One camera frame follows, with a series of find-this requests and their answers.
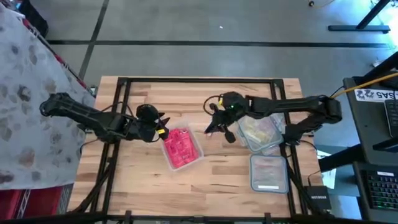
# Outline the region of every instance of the table leg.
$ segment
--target table leg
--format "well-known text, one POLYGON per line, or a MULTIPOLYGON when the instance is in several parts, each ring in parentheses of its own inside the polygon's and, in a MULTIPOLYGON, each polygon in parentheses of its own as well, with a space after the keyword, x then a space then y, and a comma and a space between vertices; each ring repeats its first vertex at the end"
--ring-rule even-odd
POLYGON ((334 168, 352 164, 354 161, 363 161, 362 145, 351 146, 341 152, 334 153, 328 157, 319 160, 321 172, 332 170, 334 168))
POLYGON ((368 24, 379 14, 379 12, 390 2, 390 0, 380 0, 373 9, 356 26, 328 26, 329 31, 379 31, 386 34, 390 31, 389 26, 368 26, 368 24))

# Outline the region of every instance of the computer keyboard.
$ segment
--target computer keyboard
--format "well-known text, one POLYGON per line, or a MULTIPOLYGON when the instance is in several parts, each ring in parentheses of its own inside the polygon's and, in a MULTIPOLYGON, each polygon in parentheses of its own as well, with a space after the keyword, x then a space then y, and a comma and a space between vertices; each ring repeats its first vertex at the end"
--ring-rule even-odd
POLYGON ((398 174, 374 170, 362 172, 370 207, 398 211, 398 174))

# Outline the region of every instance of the plastic food container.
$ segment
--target plastic food container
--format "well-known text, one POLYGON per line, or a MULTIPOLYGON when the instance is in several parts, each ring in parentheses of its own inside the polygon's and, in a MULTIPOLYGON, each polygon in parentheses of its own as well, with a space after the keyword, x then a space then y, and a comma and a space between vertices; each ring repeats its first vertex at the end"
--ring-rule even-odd
POLYGON ((270 117, 272 118, 272 121, 274 122, 279 132, 284 134, 286 127, 285 115, 283 113, 275 113, 271 114, 270 117))
POLYGON ((162 143, 162 150, 171 170, 183 169, 204 157, 188 123, 169 126, 169 130, 169 137, 162 143))
POLYGON ((254 119, 244 116, 238 121, 238 136, 243 146, 250 151, 272 154, 278 147, 273 147, 283 141, 282 134, 271 117, 254 119))
POLYGON ((282 156, 250 157, 250 185, 254 191, 286 194, 287 181, 286 160, 282 156))

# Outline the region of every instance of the keyboard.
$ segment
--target keyboard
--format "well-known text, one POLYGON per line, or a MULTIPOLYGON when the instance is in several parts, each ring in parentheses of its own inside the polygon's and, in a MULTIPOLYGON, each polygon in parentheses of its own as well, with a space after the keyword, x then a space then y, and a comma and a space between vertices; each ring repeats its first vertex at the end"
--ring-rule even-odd
POLYGON ((398 211, 398 174, 375 170, 362 172, 370 207, 398 211))
POLYGON ((384 106, 386 107, 390 136, 398 137, 398 100, 386 100, 384 106))
POLYGON ((363 220, 398 224, 398 166, 353 162, 363 220))

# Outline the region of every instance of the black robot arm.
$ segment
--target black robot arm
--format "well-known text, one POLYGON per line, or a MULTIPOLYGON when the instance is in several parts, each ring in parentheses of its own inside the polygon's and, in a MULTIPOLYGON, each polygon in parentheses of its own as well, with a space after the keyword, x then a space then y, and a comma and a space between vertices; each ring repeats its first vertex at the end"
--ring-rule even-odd
POLYGON ((225 133, 228 142, 235 141, 233 134, 228 131, 228 126, 243 116, 261 119, 273 113, 310 112, 301 122, 286 126, 284 140, 288 143, 299 141, 304 133, 316 131, 322 124, 335 124, 342 119, 340 102, 327 96, 271 100, 258 96, 243 97, 239 93, 228 92, 218 98, 225 110, 219 110, 214 103, 210 104, 214 113, 205 133, 225 133))
POLYGON ((56 93, 40 105, 40 112, 43 116, 68 117, 79 123, 82 130, 92 129, 99 140, 107 143, 122 139, 152 142, 156 132, 163 140, 169 134, 165 127, 169 118, 161 120, 164 113, 159 113, 152 105, 138 106, 135 118, 133 115, 99 111, 76 102, 68 93, 56 93))

